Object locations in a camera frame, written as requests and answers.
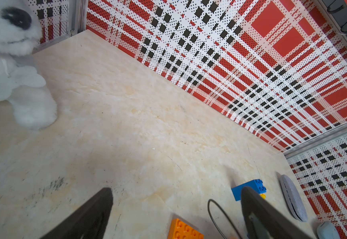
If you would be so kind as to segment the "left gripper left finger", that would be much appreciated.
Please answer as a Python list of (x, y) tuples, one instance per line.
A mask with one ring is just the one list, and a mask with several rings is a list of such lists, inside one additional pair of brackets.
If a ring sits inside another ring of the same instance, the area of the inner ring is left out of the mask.
[(102, 239), (113, 206), (111, 188), (102, 188), (43, 239)]

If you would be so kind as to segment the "orange lego brick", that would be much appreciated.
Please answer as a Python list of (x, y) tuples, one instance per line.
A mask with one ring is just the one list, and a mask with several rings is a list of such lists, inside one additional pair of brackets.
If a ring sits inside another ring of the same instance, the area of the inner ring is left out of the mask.
[(204, 239), (204, 235), (182, 220), (173, 219), (167, 239)]

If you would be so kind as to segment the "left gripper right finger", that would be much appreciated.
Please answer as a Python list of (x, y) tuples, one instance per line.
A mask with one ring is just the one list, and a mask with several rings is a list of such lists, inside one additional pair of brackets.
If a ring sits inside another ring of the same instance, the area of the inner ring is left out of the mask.
[(309, 239), (251, 187), (241, 192), (241, 206), (250, 239)]

